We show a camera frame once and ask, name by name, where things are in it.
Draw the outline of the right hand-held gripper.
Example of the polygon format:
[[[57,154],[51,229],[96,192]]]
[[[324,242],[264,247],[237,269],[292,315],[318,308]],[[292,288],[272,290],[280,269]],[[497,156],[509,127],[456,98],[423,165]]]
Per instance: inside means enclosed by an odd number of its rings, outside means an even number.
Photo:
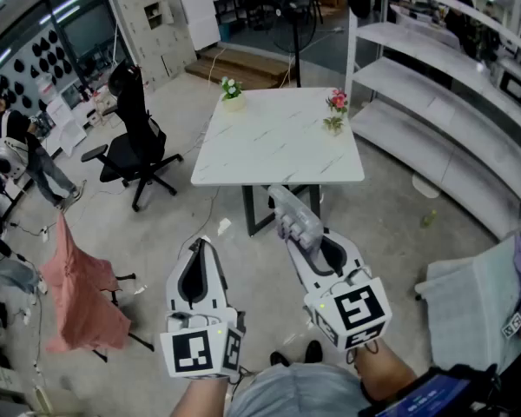
[[[381,279],[364,266],[351,240],[325,228],[318,249],[305,250],[290,238],[287,250],[301,284],[311,292],[304,297],[311,321],[338,351],[383,336],[392,310]]]

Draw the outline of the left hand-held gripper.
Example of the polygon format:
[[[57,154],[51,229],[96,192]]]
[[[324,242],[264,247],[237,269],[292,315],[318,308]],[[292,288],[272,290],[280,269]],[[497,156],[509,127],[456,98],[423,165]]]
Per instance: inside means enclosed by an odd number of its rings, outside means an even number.
[[[229,378],[240,370],[245,313],[228,306],[228,285],[213,245],[196,239],[166,284],[162,352],[172,378]],[[193,309],[195,304],[202,308]]]

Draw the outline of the person's right forearm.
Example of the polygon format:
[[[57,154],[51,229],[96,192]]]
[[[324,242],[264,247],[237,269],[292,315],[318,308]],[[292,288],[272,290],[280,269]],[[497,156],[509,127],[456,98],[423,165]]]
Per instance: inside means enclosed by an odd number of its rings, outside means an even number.
[[[385,400],[418,379],[418,376],[380,338],[353,351],[353,365],[370,401]]]

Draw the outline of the person's left forearm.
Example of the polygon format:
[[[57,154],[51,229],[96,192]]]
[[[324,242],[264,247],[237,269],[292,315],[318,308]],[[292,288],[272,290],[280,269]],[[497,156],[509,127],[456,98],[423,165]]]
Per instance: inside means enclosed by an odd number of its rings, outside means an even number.
[[[226,377],[191,381],[170,417],[223,417],[228,384]]]

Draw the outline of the black chair under cloth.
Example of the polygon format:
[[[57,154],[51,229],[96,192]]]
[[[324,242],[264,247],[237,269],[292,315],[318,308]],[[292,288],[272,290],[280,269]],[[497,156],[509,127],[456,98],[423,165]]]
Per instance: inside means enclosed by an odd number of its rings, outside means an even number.
[[[115,276],[115,280],[116,281],[137,281],[137,276],[136,276],[136,273],[130,273],[128,275],[116,275]],[[115,310],[117,312],[121,312],[122,310],[120,308],[120,304],[119,304],[119,301],[117,299],[117,292],[118,292],[118,289],[117,290],[109,290],[110,302],[111,302],[112,306],[115,308]],[[133,332],[131,332],[130,331],[130,327],[131,327],[131,324],[128,324],[126,332],[125,332],[125,335],[124,335],[124,340],[123,340],[123,343],[122,343],[122,347],[124,348],[125,345],[126,345],[126,340],[130,339],[132,341],[137,342],[141,346],[145,347],[151,353],[154,353],[155,352],[154,344],[151,343],[151,342],[145,341],[144,339],[140,338],[138,335],[136,335]],[[102,353],[101,350],[98,349],[98,348],[93,348],[91,350],[91,352],[94,355],[96,355],[99,359],[101,359],[104,363],[107,363],[109,361],[109,357],[106,354],[106,352]]]

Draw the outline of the pink cloth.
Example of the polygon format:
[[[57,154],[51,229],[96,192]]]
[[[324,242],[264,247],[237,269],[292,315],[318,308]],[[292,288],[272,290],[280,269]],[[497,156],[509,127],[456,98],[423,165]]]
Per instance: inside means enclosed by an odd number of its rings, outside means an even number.
[[[77,247],[64,214],[56,221],[56,252],[39,271],[56,311],[57,334],[47,342],[47,352],[123,348],[131,321],[106,296],[120,290],[112,265]]]

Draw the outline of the white floor disc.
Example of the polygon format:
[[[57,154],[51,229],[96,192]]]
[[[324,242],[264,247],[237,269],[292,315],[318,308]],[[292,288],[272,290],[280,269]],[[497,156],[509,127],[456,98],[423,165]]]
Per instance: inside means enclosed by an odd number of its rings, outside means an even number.
[[[436,199],[441,194],[440,188],[417,173],[412,175],[412,185],[422,196],[428,199]]]

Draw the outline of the white marble table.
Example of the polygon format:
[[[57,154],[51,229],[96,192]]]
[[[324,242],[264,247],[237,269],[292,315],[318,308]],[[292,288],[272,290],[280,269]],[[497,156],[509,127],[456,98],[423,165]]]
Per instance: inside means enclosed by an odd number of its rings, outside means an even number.
[[[312,211],[320,213],[320,188],[362,182],[365,173],[350,124],[339,134],[324,125],[333,89],[246,90],[245,106],[230,112],[216,104],[191,182],[202,186],[241,187],[249,235],[273,219],[256,221],[256,186],[282,184],[295,194],[307,190]]]

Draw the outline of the person's grey shorts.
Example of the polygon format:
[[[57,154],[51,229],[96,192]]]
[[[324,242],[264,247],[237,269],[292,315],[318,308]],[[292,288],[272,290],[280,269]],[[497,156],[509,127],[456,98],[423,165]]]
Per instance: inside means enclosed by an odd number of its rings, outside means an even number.
[[[238,393],[225,417],[358,417],[368,407],[359,380],[342,367],[279,364]]]

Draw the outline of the white covered box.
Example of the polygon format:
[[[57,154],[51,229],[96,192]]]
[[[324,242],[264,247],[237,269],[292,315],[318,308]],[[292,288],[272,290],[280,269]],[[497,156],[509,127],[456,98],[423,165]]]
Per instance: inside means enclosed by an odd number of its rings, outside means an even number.
[[[434,365],[505,371],[521,355],[515,235],[464,259],[436,261],[417,284],[426,302]]]

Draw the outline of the black office chair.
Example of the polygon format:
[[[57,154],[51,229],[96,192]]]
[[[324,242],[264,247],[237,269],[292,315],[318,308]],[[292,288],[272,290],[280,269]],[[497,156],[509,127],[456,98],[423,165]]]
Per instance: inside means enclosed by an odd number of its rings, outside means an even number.
[[[137,212],[140,210],[142,191],[152,182],[163,186],[171,195],[177,194],[177,190],[156,172],[171,162],[182,162],[183,156],[164,155],[167,136],[146,108],[142,71],[138,66],[125,61],[119,63],[109,76],[108,90],[115,98],[115,105],[104,112],[117,115],[125,125],[126,132],[110,144],[87,151],[82,155],[81,162],[101,162],[101,182],[120,179],[127,188],[131,182],[137,181],[131,204]]]

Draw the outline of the red flowers in pot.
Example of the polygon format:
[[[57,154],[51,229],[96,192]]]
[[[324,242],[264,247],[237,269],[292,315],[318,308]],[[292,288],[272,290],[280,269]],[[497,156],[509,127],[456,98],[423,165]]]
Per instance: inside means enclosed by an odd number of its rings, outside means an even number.
[[[334,89],[332,94],[326,99],[328,108],[339,115],[347,112],[348,101],[346,93],[341,89]]]

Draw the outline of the black device with blue screen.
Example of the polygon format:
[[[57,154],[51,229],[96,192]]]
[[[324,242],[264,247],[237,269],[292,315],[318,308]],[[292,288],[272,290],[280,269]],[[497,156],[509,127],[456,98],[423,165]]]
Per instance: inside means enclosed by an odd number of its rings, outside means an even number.
[[[498,366],[481,371],[458,364],[432,367],[395,395],[359,411],[358,417],[477,417],[494,408]]]

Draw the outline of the white shelf unit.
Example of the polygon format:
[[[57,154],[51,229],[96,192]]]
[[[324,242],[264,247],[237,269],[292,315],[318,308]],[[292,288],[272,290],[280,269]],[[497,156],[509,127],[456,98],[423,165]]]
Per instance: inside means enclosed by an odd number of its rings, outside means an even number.
[[[346,87],[372,97],[353,132],[445,192],[491,233],[521,228],[521,108],[476,62],[416,31],[349,18]]]

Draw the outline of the white flowers in white pot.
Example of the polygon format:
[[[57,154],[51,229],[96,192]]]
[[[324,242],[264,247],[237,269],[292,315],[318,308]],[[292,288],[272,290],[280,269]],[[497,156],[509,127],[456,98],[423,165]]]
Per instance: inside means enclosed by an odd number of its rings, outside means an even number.
[[[246,101],[240,82],[224,76],[221,80],[221,87],[223,90],[221,101],[227,112],[235,112],[245,107]]]

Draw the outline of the wooden steps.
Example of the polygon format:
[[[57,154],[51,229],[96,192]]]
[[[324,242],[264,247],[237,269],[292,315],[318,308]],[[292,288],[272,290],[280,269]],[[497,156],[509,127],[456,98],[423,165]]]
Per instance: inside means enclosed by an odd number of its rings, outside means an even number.
[[[211,83],[233,78],[245,90],[276,89],[295,80],[295,65],[232,48],[212,48],[200,51],[195,62],[185,70]]]

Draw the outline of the black standing fan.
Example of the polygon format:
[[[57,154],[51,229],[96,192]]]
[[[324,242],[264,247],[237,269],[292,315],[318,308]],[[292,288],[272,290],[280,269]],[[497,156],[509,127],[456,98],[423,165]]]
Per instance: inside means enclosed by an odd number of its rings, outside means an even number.
[[[319,1],[268,0],[268,15],[268,35],[274,46],[292,59],[300,88],[300,53],[311,44],[317,24],[323,22]]]

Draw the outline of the white microwave oven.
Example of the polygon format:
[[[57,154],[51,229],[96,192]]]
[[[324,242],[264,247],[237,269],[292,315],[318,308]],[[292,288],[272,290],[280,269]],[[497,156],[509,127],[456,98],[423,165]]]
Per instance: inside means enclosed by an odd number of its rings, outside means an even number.
[[[503,70],[498,80],[498,87],[513,101],[521,105],[521,76],[509,70]]]

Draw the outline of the white locker cabinet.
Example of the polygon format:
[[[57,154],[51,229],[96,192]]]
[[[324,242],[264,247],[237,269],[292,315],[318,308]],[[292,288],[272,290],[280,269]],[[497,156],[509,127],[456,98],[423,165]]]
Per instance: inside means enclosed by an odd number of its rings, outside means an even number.
[[[181,0],[110,0],[133,62],[152,93],[197,60]]]

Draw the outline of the white panel cabinet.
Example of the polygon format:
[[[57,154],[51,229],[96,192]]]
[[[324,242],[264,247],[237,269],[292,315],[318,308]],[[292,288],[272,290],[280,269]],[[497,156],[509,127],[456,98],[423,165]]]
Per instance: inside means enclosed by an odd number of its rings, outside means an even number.
[[[221,40],[213,0],[181,0],[195,51]]]

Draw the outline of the wall display of black bags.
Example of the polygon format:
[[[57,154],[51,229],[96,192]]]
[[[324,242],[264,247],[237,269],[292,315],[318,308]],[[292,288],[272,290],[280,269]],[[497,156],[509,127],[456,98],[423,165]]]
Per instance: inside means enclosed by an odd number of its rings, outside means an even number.
[[[37,80],[47,77],[61,91],[78,80],[74,66],[56,31],[47,24],[18,49],[0,62],[0,95],[11,98],[11,105],[33,113],[44,100]]]

